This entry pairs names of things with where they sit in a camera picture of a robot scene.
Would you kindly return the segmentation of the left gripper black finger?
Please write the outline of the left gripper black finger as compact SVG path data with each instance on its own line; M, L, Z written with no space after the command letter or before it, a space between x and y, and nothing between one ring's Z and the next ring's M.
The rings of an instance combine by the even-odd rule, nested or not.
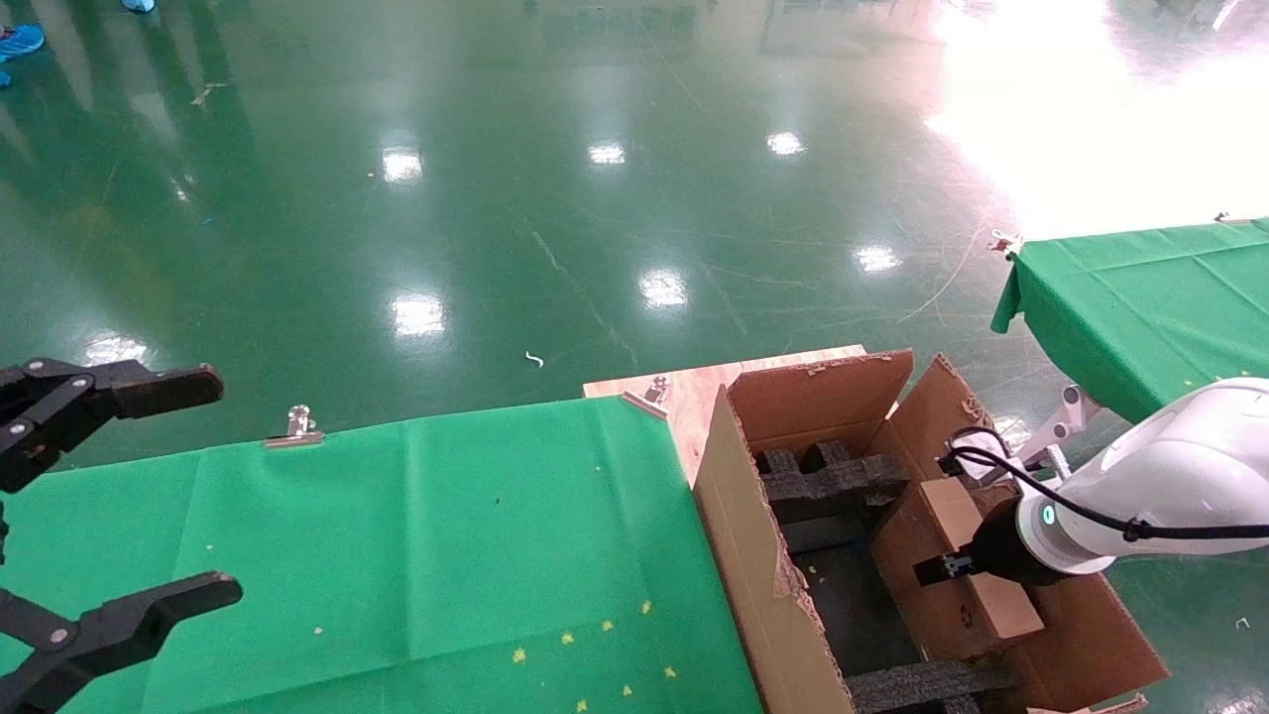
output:
M114 599L70 620L5 588L3 635L30 647L30 654L3 673L1 710L58 713L95 678L154 659L176 624L233 606L242 595L231 574L201 573Z
M23 491L112 419L154 417L214 405L214 367L151 372L136 360L80 367L30 360L1 374L1 488Z

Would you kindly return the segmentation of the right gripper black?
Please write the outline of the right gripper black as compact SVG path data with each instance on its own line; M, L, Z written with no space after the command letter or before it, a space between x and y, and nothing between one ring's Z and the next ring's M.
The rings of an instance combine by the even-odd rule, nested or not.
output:
M915 563L917 583L934 586L983 572L1024 586L1038 586L1039 561L1019 531L1020 505L1020 497L1006 498L989 511L970 542L970 555L942 554Z

